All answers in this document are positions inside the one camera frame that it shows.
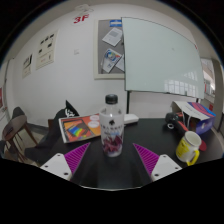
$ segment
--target bottle label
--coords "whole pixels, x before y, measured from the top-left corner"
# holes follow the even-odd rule
[[[121,153],[124,133],[124,116],[100,116],[101,141],[108,156]]]

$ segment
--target paper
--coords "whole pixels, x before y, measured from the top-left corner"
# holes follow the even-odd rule
[[[103,70],[106,72],[110,72],[111,69],[115,66],[115,64],[120,60],[121,54],[113,51],[112,49],[108,49],[103,58]]]
[[[23,63],[23,75],[22,77],[25,78],[31,73],[31,62],[32,62],[32,54],[26,58]]]
[[[101,135],[99,114],[59,119],[64,143],[82,141]]]
[[[54,62],[55,43],[58,31],[50,33],[39,42],[36,69]]]
[[[207,112],[207,115],[203,114],[202,112],[196,110],[194,107],[192,107],[188,102],[184,102],[184,101],[174,101],[177,106],[186,114],[190,115],[191,117],[195,117],[201,121],[208,119],[211,114],[209,114]]]
[[[124,71],[124,54],[115,66]]]
[[[111,20],[110,21],[110,26],[119,26],[121,27],[122,26],[122,21],[119,19],[119,20]]]
[[[113,28],[102,40],[115,47],[121,40],[122,33],[122,30]]]

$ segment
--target bottle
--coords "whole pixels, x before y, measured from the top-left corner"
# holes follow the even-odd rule
[[[122,152],[124,114],[117,105],[117,95],[106,95],[105,102],[99,112],[102,147],[107,156],[115,157]]]

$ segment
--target bottle cap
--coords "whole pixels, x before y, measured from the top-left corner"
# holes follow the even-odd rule
[[[109,94],[105,97],[106,104],[116,104],[118,102],[118,97],[115,94]]]

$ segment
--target yellow mug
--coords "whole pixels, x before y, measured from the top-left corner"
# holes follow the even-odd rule
[[[201,145],[201,138],[193,131],[185,132],[185,135],[180,140],[177,149],[177,158],[191,166],[196,163],[200,155],[199,146]]]

